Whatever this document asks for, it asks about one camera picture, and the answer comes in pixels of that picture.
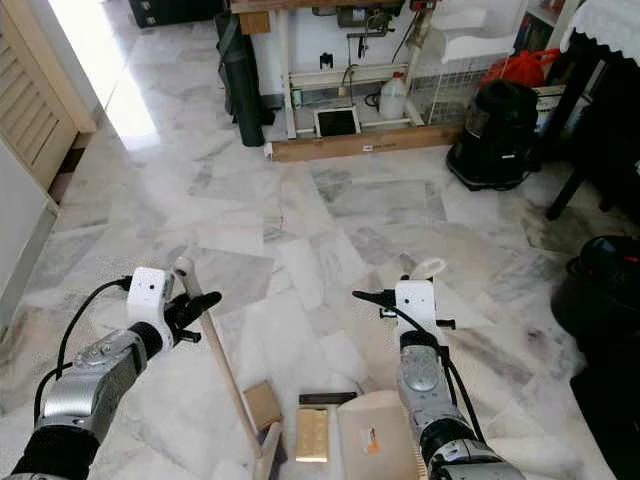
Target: red plastic bag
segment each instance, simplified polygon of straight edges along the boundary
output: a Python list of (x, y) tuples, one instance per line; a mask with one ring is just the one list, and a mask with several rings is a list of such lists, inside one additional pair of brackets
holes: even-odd
[(480, 82), (480, 86), (501, 78), (525, 87), (543, 87), (545, 81), (542, 67), (555, 62), (559, 56), (560, 50), (557, 48), (535, 53), (525, 50), (517, 57), (505, 58), (494, 63)]

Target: wooden door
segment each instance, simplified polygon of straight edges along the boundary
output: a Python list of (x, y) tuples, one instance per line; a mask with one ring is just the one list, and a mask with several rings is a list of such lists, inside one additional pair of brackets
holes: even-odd
[(47, 190), (76, 127), (0, 6), (0, 135)]

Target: white wall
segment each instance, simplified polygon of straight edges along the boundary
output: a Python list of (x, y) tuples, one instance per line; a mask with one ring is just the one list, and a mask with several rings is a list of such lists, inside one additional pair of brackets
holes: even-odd
[(89, 82), (87, 75), (84, 73), (80, 62), (78, 62), (78, 58), (73, 52), (71, 44), (69, 43), (69, 40), (67, 40), (51, 5), (49, 5), (49, 0), (27, 1), (31, 6), (33, 15), (38, 20), (42, 31), (47, 36), (49, 43), (56, 53), (62, 68), (64, 68), (69, 80), (73, 83), (73, 86), (87, 107), (87, 110), (89, 112), (94, 112), (99, 104), (98, 97), (93, 91), (91, 83)]
[[(523, 0), (444, 0), (458, 2), (458, 8), (466, 6), (478, 6), (493, 9), (496, 17), (501, 21), (509, 22), (513, 19), (517, 26), (521, 18), (516, 20)], [(390, 27), (396, 31), (388, 33), (382, 38), (370, 38), (370, 49), (364, 59), (357, 58), (358, 39), (351, 40), (351, 59), (358, 65), (375, 65), (391, 63), (393, 52), (402, 40), (407, 26), (411, 22), (414, 13), (409, 10), (409, 2), (405, 2), (402, 12), (394, 17)], [(261, 35), (253, 35), (253, 46), (256, 51), (258, 75), (260, 77), (260, 93), (269, 95), (282, 93), (280, 79), (280, 52), (278, 43), (278, 23), (275, 14), (270, 13), (271, 32)], [(362, 28), (339, 28), (336, 16), (316, 17), (310, 8), (298, 9), (289, 14), (289, 48), (290, 70), (292, 72), (314, 71), (319, 69), (320, 55), (324, 52), (333, 54), (334, 68), (345, 68), (348, 65), (347, 39), (349, 32), (361, 32)], [(407, 62), (408, 49), (402, 47), (396, 58), (397, 63)], [(425, 44), (420, 62), (418, 76), (429, 74), (447, 73), (456, 70), (456, 65), (441, 65), (439, 56), (430, 45)]]
[(0, 141), (0, 296), (46, 205), (35, 181)]

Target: black vacuum cleaner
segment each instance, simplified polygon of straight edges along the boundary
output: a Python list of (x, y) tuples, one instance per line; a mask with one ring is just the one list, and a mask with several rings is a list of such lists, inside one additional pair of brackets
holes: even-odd
[(447, 165), (469, 190), (510, 190), (525, 179), (538, 120), (534, 90), (505, 80), (482, 87)]

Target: white plastic bottle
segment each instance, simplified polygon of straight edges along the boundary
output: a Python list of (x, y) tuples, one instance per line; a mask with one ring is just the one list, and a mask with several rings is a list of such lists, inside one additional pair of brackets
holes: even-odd
[(385, 120), (402, 118), (406, 101), (407, 86), (402, 79), (402, 73), (395, 72), (393, 78), (385, 83), (380, 91), (380, 115)]

